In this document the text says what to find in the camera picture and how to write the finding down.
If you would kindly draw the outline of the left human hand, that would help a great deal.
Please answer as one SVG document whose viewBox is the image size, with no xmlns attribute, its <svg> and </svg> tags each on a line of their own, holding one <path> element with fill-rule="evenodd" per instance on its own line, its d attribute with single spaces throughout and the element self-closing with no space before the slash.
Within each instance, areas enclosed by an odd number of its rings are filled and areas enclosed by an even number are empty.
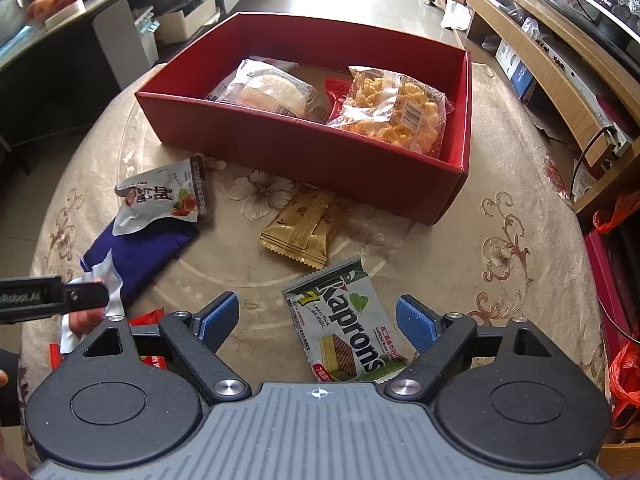
<svg viewBox="0 0 640 480">
<path fill-rule="evenodd" d="M 9 376 L 4 370 L 0 370 L 0 388 L 4 387 L 9 382 Z"/>
</svg>

